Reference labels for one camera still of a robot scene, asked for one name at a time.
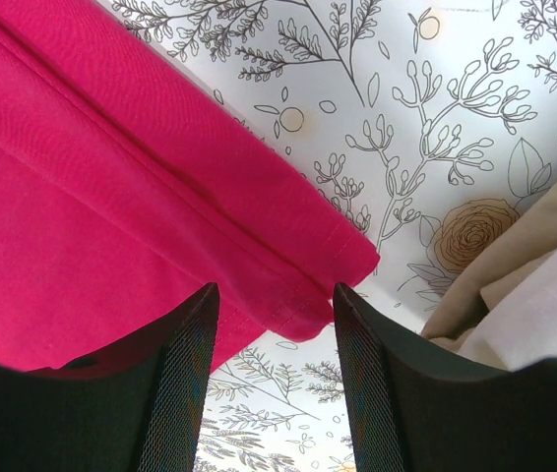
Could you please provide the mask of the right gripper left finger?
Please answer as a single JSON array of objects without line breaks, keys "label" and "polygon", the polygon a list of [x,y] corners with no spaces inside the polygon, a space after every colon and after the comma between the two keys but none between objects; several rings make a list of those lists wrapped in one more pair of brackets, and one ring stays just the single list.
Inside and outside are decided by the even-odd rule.
[{"label": "right gripper left finger", "polygon": [[207,284],[59,369],[0,365],[0,471],[189,471],[217,335]]}]

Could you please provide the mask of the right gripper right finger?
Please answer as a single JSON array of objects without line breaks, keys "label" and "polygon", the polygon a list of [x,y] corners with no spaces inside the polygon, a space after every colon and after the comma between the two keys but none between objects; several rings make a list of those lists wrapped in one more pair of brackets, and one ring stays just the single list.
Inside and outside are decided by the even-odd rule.
[{"label": "right gripper right finger", "polygon": [[458,356],[339,284],[335,331],[360,471],[557,471],[557,358]]}]

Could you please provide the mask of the magenta t shirt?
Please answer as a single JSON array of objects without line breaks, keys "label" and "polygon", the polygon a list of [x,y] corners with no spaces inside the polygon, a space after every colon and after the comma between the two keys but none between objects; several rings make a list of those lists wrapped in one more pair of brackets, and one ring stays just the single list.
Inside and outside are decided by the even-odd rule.
[{"label": "magenta t shirt", "polygon": [[214,282],[213,363],[311,339],[378,254],[92,1],[0,1],[0,364],[59,367]]}]

